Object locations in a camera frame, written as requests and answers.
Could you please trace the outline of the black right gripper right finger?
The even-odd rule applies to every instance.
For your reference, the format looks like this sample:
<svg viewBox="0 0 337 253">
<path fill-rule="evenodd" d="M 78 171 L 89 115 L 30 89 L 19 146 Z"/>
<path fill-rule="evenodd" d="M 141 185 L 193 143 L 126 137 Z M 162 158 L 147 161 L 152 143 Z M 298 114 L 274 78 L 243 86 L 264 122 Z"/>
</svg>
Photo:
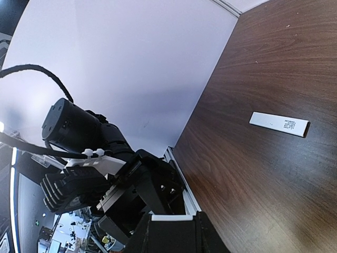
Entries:
<svg viewBox="0 0 337 253">
<path fill-rule="evenodd" d="M 193 221 L 195 222 L 196 252 L 230 252 L 205 212 L 197 211 Z"/>
</svg>

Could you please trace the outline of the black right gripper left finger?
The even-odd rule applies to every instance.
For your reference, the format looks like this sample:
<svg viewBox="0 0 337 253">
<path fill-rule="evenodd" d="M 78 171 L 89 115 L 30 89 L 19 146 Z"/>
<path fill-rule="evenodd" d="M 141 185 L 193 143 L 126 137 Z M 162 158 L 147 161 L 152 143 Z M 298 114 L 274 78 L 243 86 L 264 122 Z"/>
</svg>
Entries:
<svg viewBox="0 0 337 253">
<path fill-rule="evenodd" d="M 141 219 L 124 252 L 196 252 L 193 220 L 156 222 L 151 215 Z"/>
</svg>

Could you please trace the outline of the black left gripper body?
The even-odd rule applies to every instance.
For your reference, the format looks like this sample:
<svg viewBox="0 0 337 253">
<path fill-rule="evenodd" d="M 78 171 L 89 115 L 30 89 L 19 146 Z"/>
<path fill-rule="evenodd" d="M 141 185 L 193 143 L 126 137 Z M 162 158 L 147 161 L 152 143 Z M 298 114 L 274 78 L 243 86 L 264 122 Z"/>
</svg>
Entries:
<svg viewBox="0 0 337 253">
<path fill-rule="evenodd" d="M 131 237 L 142 217 L 185 214 L 185 184 L 175 166 L 145 150 L 136 151 L 114 177 L 98 226 L 112 237 Z"/>
</svg>

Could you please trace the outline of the white remote control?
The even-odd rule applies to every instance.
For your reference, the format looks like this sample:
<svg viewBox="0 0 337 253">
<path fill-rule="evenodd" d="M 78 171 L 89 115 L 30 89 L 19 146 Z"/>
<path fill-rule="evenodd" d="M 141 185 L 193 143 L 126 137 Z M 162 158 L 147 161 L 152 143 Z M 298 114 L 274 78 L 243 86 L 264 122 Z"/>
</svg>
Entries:
<svg viewBox="0 0 337 253">
<path fill-rule="evenodd" d="M 156 222 L 174 222 L 174 221 L 192 221 L 191 215 L 151 215 L 151 221 Z"/>
</svg>

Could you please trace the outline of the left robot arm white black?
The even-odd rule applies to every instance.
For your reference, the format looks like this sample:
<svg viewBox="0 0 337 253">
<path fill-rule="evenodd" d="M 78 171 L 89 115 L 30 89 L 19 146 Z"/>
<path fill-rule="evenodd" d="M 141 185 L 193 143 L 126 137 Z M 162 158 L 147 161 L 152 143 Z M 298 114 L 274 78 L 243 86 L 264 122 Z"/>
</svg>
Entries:
<svg viewBox="0 0 337 253">
<path fill-rule="evenodd" d="M 104 116 L 59 99 L 46 116 L 42 137 L 82 155 L 62 173 L 43 178 L 44 203 L 51 212 L 89 207 L 98 226 L 123 244 L 146 213 L 185 214 L 184 183 L 173 162 L 132 150 Z"/>
</svg>

